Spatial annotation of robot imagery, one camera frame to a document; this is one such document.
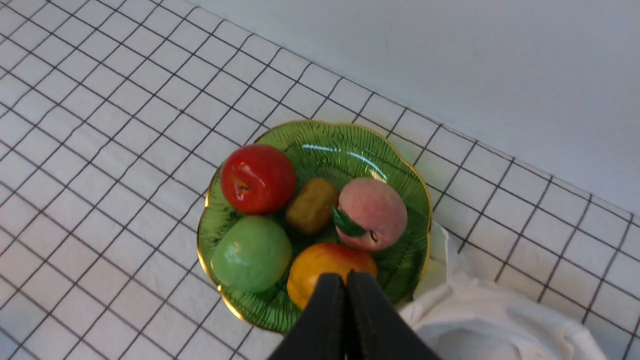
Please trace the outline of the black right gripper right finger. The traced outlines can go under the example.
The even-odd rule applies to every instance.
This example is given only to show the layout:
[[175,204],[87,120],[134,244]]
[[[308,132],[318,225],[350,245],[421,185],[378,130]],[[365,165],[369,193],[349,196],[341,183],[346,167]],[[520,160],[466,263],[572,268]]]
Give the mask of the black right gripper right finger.
[[439,360],[400,317],[375,278],[350,272],[346,285],[348,360]]

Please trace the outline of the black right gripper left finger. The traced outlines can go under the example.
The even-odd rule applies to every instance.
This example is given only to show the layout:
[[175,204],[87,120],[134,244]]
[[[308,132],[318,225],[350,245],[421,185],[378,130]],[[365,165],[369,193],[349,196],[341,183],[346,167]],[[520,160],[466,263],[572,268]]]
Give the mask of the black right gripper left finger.
[[270,360],[343,360],[346,291],[335,273],[322,274],[306,308]]

